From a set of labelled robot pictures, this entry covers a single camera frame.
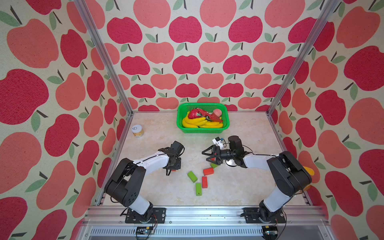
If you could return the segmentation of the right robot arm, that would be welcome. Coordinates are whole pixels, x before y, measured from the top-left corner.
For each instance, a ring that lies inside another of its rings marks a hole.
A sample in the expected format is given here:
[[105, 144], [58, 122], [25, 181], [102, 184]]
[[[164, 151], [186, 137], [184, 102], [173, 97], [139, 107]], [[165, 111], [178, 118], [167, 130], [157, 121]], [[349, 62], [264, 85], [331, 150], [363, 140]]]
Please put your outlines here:
[[255, 213], [244, 212], [242, 216], [257, 218], [262, 223], [270, 223], [283, 213], [283, 206], [294, 195], [303, 192], [312, 183], [309, 171], [289, 151], [277, 155], [254, 154], [246, 151], [238, 136], [228, 138], [229, 149], [224, 148], [222, 139], [213, 139], [213, 145], [202, 151], [206, 161], [221, 165], [232, 160], [241, 168], [269, 170], [275, 181], [275, 188], [270, 195], [262, 200]]

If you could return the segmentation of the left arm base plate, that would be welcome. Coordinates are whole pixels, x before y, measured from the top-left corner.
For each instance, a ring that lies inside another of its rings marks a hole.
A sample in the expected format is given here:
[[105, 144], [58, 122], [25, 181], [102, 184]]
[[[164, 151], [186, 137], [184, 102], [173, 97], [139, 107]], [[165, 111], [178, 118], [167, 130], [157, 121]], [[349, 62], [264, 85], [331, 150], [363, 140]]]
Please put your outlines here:
[[164, 224], [166, 217], [166, 208], [149, 208], [146, 213], [140, 215], [136, 211], [128, 208], [125, 213], [126, 224]]

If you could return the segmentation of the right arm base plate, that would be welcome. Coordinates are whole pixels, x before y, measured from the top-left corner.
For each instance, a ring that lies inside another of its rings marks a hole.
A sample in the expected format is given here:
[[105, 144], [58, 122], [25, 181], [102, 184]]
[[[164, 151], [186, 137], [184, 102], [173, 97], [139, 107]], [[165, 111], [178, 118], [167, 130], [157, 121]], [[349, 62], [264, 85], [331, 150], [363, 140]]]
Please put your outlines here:
[[243, 208], [240, 217], [245, 218], [247, 224], [285, 224], [286, 217], [282, 209], [272, 213], [267, 208]]

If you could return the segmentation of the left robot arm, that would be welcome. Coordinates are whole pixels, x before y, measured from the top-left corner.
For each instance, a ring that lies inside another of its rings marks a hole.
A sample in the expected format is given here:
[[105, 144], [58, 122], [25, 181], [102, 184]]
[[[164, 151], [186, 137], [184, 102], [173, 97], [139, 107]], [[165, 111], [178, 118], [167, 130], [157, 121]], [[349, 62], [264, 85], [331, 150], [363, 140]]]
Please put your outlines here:
[[126, 208], [122, 215], [132, 214], [141, 223], [150, 222], [154, 217], [153, 204], [140, 195], [144, 178], [159, 169], [164, 169], [167, 176], [180, 170], [184, 151], [185, 147], [175, 141], [149, 157], [135, 161], [122, 159], [108, 179], [105, 193], [113, 203]]

